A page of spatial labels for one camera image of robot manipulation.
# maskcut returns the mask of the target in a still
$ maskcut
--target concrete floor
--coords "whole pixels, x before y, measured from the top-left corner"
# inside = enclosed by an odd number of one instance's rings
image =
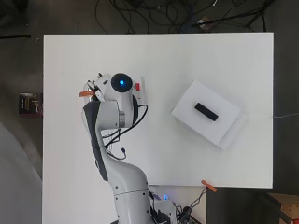
[[[161,1],[148,1],[156,5]],[[200,0],[198,8],[211,1]],[[251,10],[260,5],[261,0],[248,0],[234,9],[236,12]],[[12,27],[1,30],[0,35],[31,34],[31,39],[0,40],[0,120],[15,134],[19,142],[27,148],[36,166],[38,156],[42,157],[42,118],[24,118],[18,115],[18,97],[20,92],[43,91],[43,35],[46,34],[103,34],[103,30],[94,19],[96,0],[30,1],[28,8],[28,27]],[[198,15],[208,15],[212,19],[221,18],[231,7],[231,0],[220,0],[219,4]],[[274,114],[281,116],[299,112],[299,20],[296,0],[277,0],[266,13],[268,30],[275,33],[274,66]],[[167,22],[164,17],[154,14],[159,22]],[[102,0],[98,8],[98,18],[111,34],[125,34],[127,25],[121,15],[108,1]],[[147,32],[146,23],[133,14],[133,26],[137,34]],[[167,33],[167,28],[150,23],[154,34]],[[252,27],[262,31],[258,20]],[[246,29],[222,24],[213,32],[246,32]],[[190,33],[197,30],[188,29]],[[274,192],[299,194],[299,117],[274,120]],[[230,198],[237,195],[237,189],[221,189],[216,195],[208,194],[208,223],[234,223],[234,216],[228,216],[222,209],[230,204]],[[238,216],[249,210],[238,207]]]

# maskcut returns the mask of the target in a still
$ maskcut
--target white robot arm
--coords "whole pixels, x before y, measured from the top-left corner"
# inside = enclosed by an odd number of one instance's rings
[[[111,158],[101,134],[103,130],[130,128],[134,125],[138,117],[138,105],[132,95],[133,82],[125,74],[114,77],[106,75],[88,82],[88,88],[90,97],[83,107],[82,117],[91,136],[99,172],[113,188],[119,218],[116,223],[153,223],[146,175],[132,164]]]

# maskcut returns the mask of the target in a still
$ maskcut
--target orange tag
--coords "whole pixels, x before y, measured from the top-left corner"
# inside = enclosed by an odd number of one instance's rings
[[[210,184],[208,184],[205,180],[202,180],[202,184],[216,193],[217,189],[215,187],[211,186]]]
[[[88,96],[94,96],[95,93],[93,91],[82,91],[79,94],[79,97],[88,97]]]

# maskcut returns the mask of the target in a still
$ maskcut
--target white box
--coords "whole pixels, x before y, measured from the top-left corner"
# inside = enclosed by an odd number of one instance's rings
[[[218,115],[218,118],[213,121],[195,109],[198,103]],[[230,145],[245,119],[238,106],[197,80],[184,93],[172,114],[222,149]]]

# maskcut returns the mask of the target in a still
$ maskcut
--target white tabletop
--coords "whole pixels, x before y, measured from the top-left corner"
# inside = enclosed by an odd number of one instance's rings
[[[78,93],[99,72],[146,80],[149,113],[113,150],[125,147],[151,185],[272,187],[272,34],[46,35],[44,62],[44,223],[116,216],[80,115]],[[195,78],[247,115],[227,150],[170,114]]]

